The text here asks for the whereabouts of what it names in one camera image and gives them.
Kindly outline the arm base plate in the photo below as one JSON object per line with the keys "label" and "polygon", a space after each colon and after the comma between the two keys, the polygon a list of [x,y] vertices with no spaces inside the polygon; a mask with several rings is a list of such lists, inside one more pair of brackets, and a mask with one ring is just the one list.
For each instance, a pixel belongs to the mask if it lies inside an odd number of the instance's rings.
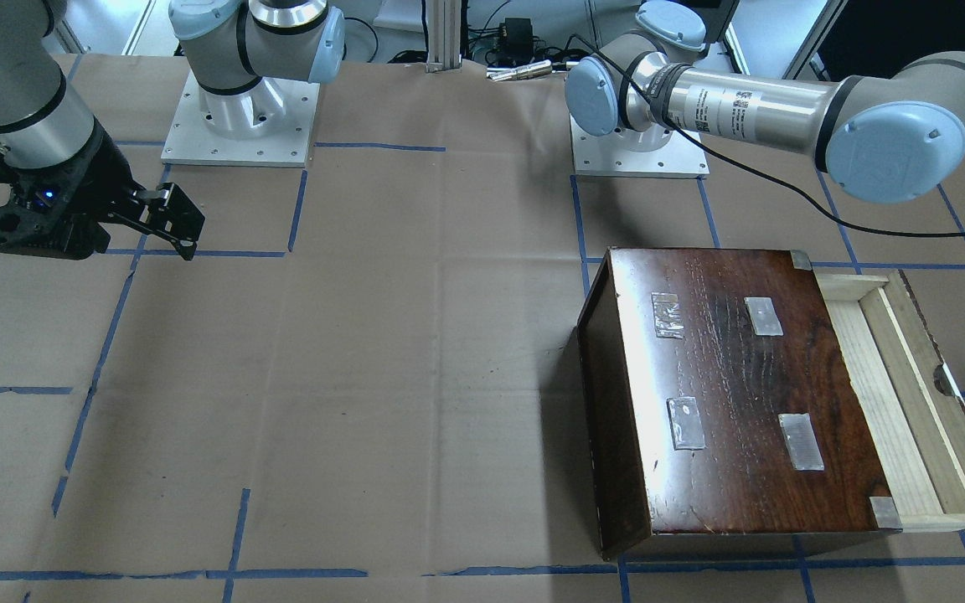
{"label": "arm base plate", "polygon": [[238,95],[185,80],[161,159],[195,167],[305,168],[321,86],[263,79]]}
{"label": "arm base plate", "polygon": [[571,117],[570,129],[580,176],[698,178],[710,172],[704,150],[662,126],[594,137]]}

